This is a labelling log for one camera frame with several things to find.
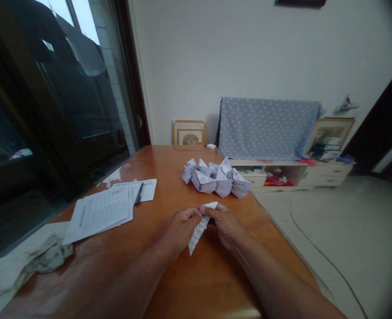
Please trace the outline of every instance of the blue polka dot cloth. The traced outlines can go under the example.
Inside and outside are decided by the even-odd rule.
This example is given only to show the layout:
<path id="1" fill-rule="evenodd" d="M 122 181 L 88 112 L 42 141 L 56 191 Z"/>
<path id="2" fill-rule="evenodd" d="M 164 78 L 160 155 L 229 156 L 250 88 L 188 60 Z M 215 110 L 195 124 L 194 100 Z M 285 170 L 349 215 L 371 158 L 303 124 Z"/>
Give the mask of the blue polka dot cloth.
<path id="1" fill-rule="evenodd" d="M 218 148 L 233 159 L 300 160 L 325 113 L 315 101 L 223 97 Z"/>

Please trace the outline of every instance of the drawer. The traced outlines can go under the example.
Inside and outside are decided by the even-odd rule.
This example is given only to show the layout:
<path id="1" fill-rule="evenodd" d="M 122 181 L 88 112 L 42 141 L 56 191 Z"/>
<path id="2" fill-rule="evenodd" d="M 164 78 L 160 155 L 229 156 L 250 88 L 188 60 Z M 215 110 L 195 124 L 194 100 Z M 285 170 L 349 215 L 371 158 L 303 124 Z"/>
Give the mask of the drawer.
<path id="1" fill-rule="evenodd" d="M 298 186 L 317 185 L 319 183 L 320 170 L 319 166 L 308 166 L 302 174 Z"/>
<path id="2" fill-rule="evenodd" d="M 347 176 L 352 170 L 352 165 L 322 165 L 319 166 L 322 176 Z"/>
<path id="3" fill-rule="evenodd" d="M 251 188 L 264 187 L 264 183 L 266 181 L 265 176 L 243 176 L 243 178 L 252 183 Z"/>
<path id="4" fill-rule="evenodd" d="M 339 186 L 344 179 L 345 176 L 320 176 L 316 186 Z"/>

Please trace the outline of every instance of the hand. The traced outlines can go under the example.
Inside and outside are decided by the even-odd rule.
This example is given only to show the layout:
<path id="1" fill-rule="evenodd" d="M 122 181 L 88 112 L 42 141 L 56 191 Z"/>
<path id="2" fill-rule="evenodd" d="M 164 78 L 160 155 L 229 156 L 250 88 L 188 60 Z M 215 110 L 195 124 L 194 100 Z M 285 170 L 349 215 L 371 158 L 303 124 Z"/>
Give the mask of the hand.
<path id="1" fill-rule="evenodd" d="M 171 259 L 176 258 L 187 247 L 201 220 L 202 214 L 194 207 L 176 212 L 158 241 L 161 249 L 169 254 Z"/>
<path id="2" fill-rule="evenodd" d="M 215 209 L 201 206 L 199 211 L 214 219 L 218 236 L 226 249 L 231 250 L 237 239 L 247 235 L 230 207 L 218 203 Z"/>

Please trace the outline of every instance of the floor tile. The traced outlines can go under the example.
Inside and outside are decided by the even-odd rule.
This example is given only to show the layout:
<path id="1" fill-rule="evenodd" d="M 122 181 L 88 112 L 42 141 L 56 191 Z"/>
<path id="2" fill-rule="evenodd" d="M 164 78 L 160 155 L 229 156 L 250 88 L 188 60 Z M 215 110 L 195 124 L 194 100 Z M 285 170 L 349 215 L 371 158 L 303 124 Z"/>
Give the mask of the floor tile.
<path id="1" fill-rule="evenodd" d="M 350 176 L 336 188 L 258 192 L 256 197 L 349 318 L 361 314 L 355 299 L 296 227 L 291 212 L 304 234 L 346 277 L 369 319 L 387 316 L 392 307 L 392 183 Z"/>

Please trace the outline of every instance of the pen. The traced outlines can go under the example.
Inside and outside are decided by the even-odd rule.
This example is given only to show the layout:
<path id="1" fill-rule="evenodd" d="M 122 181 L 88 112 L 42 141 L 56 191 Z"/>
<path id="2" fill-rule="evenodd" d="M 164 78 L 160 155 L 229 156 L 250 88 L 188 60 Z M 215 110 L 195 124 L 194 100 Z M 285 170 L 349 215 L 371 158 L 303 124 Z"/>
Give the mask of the pen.
<path id="1" fill-rule="evenodd" d="M 141 183 L 140 190 L 138 191 L 137 198 L 135 199 L 134 206 L 140 204 L 141 200 L 141 191 L 143 190 L 144 183 Z"/>

